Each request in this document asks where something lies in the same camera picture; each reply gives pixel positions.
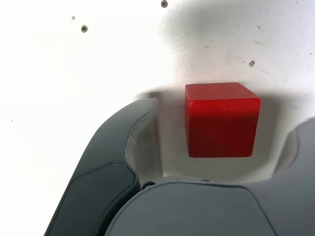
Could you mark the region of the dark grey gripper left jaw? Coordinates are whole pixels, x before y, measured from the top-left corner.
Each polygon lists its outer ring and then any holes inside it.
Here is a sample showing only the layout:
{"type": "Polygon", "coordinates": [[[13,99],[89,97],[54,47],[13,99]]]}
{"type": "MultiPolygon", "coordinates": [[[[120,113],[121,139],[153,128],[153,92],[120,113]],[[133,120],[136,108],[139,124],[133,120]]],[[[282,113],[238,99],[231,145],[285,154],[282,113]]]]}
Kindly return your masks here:
{"type": "Polygon", "coordinates": [[[137,100],[113,114],[95,132],[46,235],[104,235],[117,212],[141,186],[162,176],[158,100],[137,100]]]}

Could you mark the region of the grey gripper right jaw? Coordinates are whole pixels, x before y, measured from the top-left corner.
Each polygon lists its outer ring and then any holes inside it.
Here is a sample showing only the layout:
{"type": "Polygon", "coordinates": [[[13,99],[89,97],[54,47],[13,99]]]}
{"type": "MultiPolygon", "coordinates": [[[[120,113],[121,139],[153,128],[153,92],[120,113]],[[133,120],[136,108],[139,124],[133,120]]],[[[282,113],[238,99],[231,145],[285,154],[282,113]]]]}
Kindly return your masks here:
{"type": "Polygon", "coordinates": [[[245,184],[167,180],[141,191],[108,236],[312,236],[315,121],[290,132],[270,179],[245,184]]]}

